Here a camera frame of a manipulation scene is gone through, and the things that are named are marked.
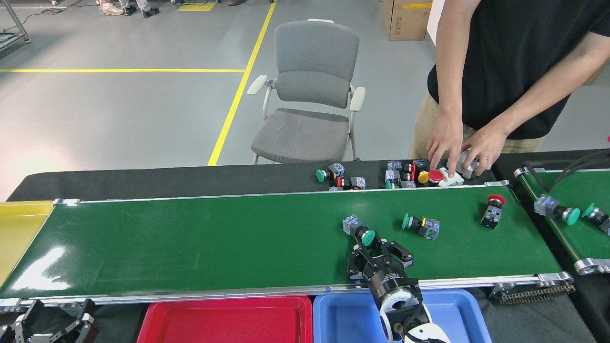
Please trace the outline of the person's right hand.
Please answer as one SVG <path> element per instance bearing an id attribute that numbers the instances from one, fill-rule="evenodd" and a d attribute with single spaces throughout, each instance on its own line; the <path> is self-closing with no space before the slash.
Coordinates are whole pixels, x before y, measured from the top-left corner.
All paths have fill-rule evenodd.
<path id="1" fill-rule="evenodd" d="M 461 154 L 463 143 L 462 114 L 457 112 L 444 112 L 438 115 L 426 145 L 431 168 L 436 169 L 440 159 L 448 153 L 448 175 L 455 175 L 456 163 Z"/>

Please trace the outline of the person's left hand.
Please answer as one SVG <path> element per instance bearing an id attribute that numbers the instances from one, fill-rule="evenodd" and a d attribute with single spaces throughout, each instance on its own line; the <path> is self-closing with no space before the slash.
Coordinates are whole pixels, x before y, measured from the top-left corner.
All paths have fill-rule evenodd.
<path id="1" fill-rule="evenodd" d="M 468 167 L 477 159 L 478 167 L 472 176 L 479 177 L 486 170 L 490 170 L 505 145 L 508 133 L 498 124 L 490 123 L 478 130 L 462 144 L 462 151 L 469 150 L 463 162 Z"/>

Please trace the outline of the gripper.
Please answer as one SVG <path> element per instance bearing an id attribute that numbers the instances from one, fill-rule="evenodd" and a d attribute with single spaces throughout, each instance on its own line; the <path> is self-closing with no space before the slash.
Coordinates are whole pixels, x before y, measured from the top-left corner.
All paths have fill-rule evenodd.
<path id="1" fill-rule="evenodd" d="M 351 282 L 365 281 L 379 308 L 407 308 L 423 301 L 418 279 L 406 276 L 414 256 L 396 241 L 376 237 L 379 252 L 372 260 L 368 248 L 353 248 L 348 257 Z"/>

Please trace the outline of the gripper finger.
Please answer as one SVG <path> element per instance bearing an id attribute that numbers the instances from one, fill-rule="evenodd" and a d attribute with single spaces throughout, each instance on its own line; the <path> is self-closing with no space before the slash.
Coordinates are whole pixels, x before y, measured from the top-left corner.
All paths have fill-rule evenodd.
<path id="1" fill-rule="evenodd" d="M 2 325 L 0 329 L 1 343 L 26 343 L 32 336 L 32 324 L 43 309 L 43 302 L 35 300 L 26 312 L 19 315 L 11 325 Z"/>
<path id="2" fill-rule="evenodd" d="M 48 338 L 49 343 L 93 343 L 98 336 L 98 328 L 93 325 L 94 317 L 88 313 L 81 315 L 66 328 Z"/>

